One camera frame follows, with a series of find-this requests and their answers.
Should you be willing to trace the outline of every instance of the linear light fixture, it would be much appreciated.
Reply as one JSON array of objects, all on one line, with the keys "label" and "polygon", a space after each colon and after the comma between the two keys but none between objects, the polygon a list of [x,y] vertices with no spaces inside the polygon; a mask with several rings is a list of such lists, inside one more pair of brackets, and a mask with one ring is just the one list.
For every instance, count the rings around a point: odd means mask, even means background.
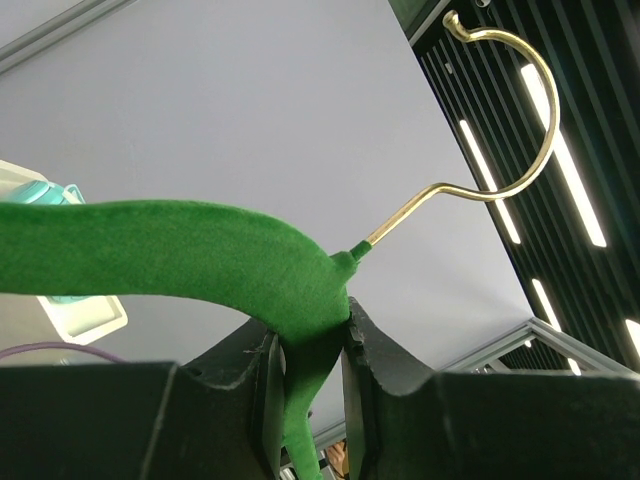
[{"label": "linear light fixture", "polygon": [[[480,172],[482,173],[482,177],[484,178],[485,183],[489,187],[489,190],[495,192],[498,190],[498,186],[496,185],[495,180],[493,179],[493,175],[491,175],[491,170],[489,170],[489,165],[487,161],[484,159],[484,155],[482,155],[482,151],[478,146],[478,142],[476,142],[476,138],[469,127],[469,124],[466,120],[460,120],[460,128],[462,129],[462,133],[464,134],[464,138],[471,149],[471,153],[473,154],[473,158],[475,159],[478,167],[480,168]],[[507,233],[511,238],[511,241],[516,244],[520,244],[520,235],[518,235],[518,230],[516,229],[516,225],[513,223],[513,219],[511,215],[509,215],[509,210],[504,203],[504,200],[498,200],[495,202],[496,207],[498,208],[498,213],[502,218],[502,223],[504,223],[505,228],[507,229]]]},{"label": "linear light fixture", "polygon": [[[531,100],[536,107],[538,117],[544,125],[544,128],[548,129],[549,116],[551,112],[549,109],[549,100],[544,91],[544,86],[542,85],[542,80],[540,79],[536,68],[531,64],[522,67],[520,73],[522,74],[524,83],[527,86]],[[569,191],[573,196],[573,201],[578,208],[580,218],[582,218],[582,222],[587,229],[587,234],[591,239],[591,243],[598,247],[606,247],[607,241],[604,238],[604,234],[602,233],[596,213],[589,201],[589,196],[584,189],[582,180],[580,180],[580,175],[578,174],[575,162],[571,157],[569,147],[567,146],[567,142],[565,141],[562,132],[558,132],[558,135],[556,136],[554,154],[558,159],[560,169],[562,170],[564,179],[567,182]]]},{"label": "linear light fixture", "polygon": [[638,355],[640,355],[640,324],[628,319],[626,324],[627,329],[629,330],[629,335],[631,335],[631,340],[638,351]]},{"label": "linear light fixture", "polygon": [[[556,313],[553,311],[553,307],[551,306],[551,302],[549,301],[549,297],[547,297],[547,292],[544,291],[544,287],[540,280],[534,278],[532,281],[533,288],[538,294],[538,298],[540,299],[540,303],[542,304],[542,308],[544,309],[544,313],[547,315],[549,319],[549,323],[553,327],[556,332],[562,332],[562,328],[560,327],[560,322],[558,322],[558,317],[556,317]],[[576,362],[573,358],[569,358],[569,368],[573,372],[574,375],[582,375],[582,371],[580,370],[580,366],[578,362]]]}]

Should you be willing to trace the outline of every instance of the teal container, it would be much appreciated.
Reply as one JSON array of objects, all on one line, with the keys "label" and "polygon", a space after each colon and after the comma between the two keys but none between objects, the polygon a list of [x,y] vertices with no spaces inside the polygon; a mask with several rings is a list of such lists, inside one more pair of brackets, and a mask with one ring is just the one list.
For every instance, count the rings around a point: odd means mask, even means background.
[{"label": "teal container", "polygon": [[[72,205],[77,203],[86,203],[84,197],[76,185],[68,185],[61,187],[55,183],[34,180],[18,188],[13,189],[2,199],[11,203],[26,203],[31,205]],[[71,296],[55,296],[49,297],[56,303],[75,303],[89,297],[71,297]]]}]

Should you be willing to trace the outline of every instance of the green velvet hanger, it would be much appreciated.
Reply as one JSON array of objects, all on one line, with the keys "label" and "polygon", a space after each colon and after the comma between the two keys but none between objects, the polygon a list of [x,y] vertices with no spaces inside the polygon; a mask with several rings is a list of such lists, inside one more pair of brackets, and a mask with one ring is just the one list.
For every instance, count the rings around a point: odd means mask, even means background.
[{"label": "green velvet hanger", "polygon": [[526,188],[549,159],[559,102],[551,73],[522,40],[501,30],[445,26],[464,42],[507,43],[536,65],[551,99],[540,154],[518,182],[497,192],[435,184],[413,197],[367,240],[327,255],[272,217],[224,205],[171,200],[97,205],[0,204],[0,292],[31,295],[169,295],[225,305],[278,333],[286,358],[284,445],[302,480],[322,478],[307,419],[342,349],[346,284],[358,262],[437,193],[480,201]]}]

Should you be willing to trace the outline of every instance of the gold hanger hook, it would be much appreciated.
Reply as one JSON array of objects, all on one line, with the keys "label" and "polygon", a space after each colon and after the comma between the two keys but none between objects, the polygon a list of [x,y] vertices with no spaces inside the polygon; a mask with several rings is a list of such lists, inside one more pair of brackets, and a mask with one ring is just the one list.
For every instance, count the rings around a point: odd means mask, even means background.
[{"label": "gold hanger hook", "polygon": [[529,60],[538,71],[538,75],[540,75],[540,78],[542,79],[542,84],[547,94],[547,98],[551,102],[551,119],[549,122],[549,128],[545,134],[538,156],[531,167],[529,167],[529,170],[527,170],[527,172],[517,182],[512,183],[508,187],[501,188],[496,192],[470,190],[468,188],[451,185],[449,183],[435,183],[433,185],[429,185],[409,200],[400,210],[394,213],[389,220],[367,237],[367,242],[372,246],[384,238],[384,236],[391,230],[396,228],[400,222],[411,215],[420,205],[422,205],[423,202],[438,193],[448,193],[449,195],[455,195],[456,197],[480,202],[495,202],[496,200],[508,198],[520,193],[531,185],[538,175],[540,175],[553,151],[553,143],[560,128],[560,99],[558,96],[556,82],[553,79],[553,74],[542,56],[523,39],[505,30],[495,28],[477,28],[474,30],[467,30],[460,24],[458,13],[453,10],[449,11],[444,16],[442,23],[445,28],[461,42],[472,43],[480,40],[495,40],[513,47],[527,60]]}]

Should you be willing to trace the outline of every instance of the person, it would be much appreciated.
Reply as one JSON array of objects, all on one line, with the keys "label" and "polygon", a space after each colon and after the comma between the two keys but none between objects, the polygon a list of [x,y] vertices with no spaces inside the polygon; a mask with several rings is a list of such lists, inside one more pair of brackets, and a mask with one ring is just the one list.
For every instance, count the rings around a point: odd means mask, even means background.
[{"label": "person", "polygon": [[327,458],[331,469],[339,479],[349,479],[349,455],[347,452],[347,440],[331,445],[327,449]]}]

